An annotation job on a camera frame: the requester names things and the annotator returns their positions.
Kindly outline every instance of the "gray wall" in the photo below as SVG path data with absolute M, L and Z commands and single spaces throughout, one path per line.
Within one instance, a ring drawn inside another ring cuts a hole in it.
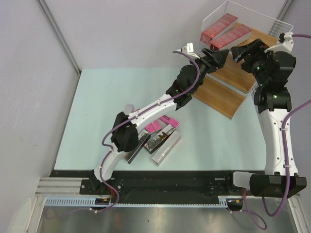
M 0 7 L 0 232 L 48 173 L 77 77 L 34 0 Z
M 80 68 L 172 67 L 225 0 L 46 0 Z M 285 0 L 234 0 L 277 17 Z
M 310 0 L 295 1 L 284 19 L 293 24 L 293 33 L 311 34 L 310 10 Z M 310 39 L 294 38 L 292 54 L 297 58 L 297 66 L 287 85 L 292 96 L 293 108 L 311 99 L 310 52 Z M 307 177 L 309 182 L 301 196 L 311 221 L 311 105 L 294 114 L 291 123 L 294 159 L 299 175 Z

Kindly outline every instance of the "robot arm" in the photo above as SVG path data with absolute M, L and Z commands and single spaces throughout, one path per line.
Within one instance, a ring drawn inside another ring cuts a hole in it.
M 186 65 L 181 68 L 180 74 L 172 86 L 159 99 L 129 115 L 124 112 L 119 113 L 113 126 L 117 129 L 112 132 L 111 153 L 105 157 L 101 166 L 94 170 L 97 180 L 109 180 L 122 157 L 138 145 L 139 133 L 148 124 L 165 115 L 168 111 L 176 111 L 185 106 L 192 99 L 192 94 L 203 84 L 206 74 L 215 72 L 224 66 L 229 53 L 229 50 L 213 52 L 203 49 L 204 56 L 199 57 L 193 52 L 192 44 L 187 44 L 180 51 L 195 58 L 195 63 L 200 70 L 198 79 L 197 68 L 194 65 Z
M 254 196 L 277 197 L 284 195 L 286 168 L 289 168 L 290 191 L 288 198 L 306 187 L 306 178 L 298 176 L 290 137 L 290 119 L 286 128 L 283 120 L 292 109 L 291 96 L 285 87 L 295 68 L 296 59 L 289 54 L 293 48 L 292 33 L 280 37 L 281 44 L 268 47 L 260 39 L 231 49 L 233 59 L 244 59 L 242 69 L 252 73 L 257 84 L 252 91 L 254 104 L 266 143 L 265 175 L 234 172 L 233 184 L 251 190 Z M 286 131 L 289 165 L 285 165 L 282 131 Z

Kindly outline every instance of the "wooden panel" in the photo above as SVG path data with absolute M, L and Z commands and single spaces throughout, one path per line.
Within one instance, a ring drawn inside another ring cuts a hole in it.
M 205 78 L 203 85 L 193 96 L 229 119 L 233 117 L 244 100 L 244 96 L 210 77 Z
M 255 29 L 252 29 L 252 31 L 253 32 L 250 38 L 245 42 L 239 44 L 239 46 L 247 45 L 250 42 L 256 40 L 257 38 L 260 38 L 268 46 L 275 45 L 277 42 L 277 39 L 272 36 L 266 35 Z M 254 76 L 242 70 L 241 64 L 236 64 L 232 60 L 231 55 L 228 56 L 225 66 L 222 69 L 219 69 L 215 73 L 213 73 L 213 76 L 244 93 L 247 93 L 250 90 L 255 81 Z

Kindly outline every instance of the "red package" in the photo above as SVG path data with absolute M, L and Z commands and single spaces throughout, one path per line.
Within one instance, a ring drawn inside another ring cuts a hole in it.
M 238 18 L 231 15 L 231 14 L 225 14 L 223 17 L 221 17 L 219 20 L 217 20 L 212 26 L 207 28 L 204 32 L 201 34 L 201 41 L 207 45 L 210 45 L 210 41 L 212 39 L 215 39 L 230 29 L 232 29 L 238 21 Z
M 223 34 L 215 40 L 212 40 L 210 43 L 211 50 L 224 50 L 230 49 L 233 46 L 237 46 L 238 44 L 247 40 L 252 34 L 252 30 L 241 24 L 239 27 L 232 29 L 231 31 Z

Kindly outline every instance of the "light blue tabletop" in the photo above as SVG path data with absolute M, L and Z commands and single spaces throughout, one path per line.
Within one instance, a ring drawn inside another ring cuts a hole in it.
M 142 108 L 163 95 L 177 68 L 84 69 L 54 169 L 91 170 L 107 148 L 101 144 L 126 104 Z M 181 140 L 157 167 L 144 148 L 116 170 L 263 170 L 265 143 L 255 107 L 247 98 L 232 120 L 197 99 L 167 113 L 180 122 Z

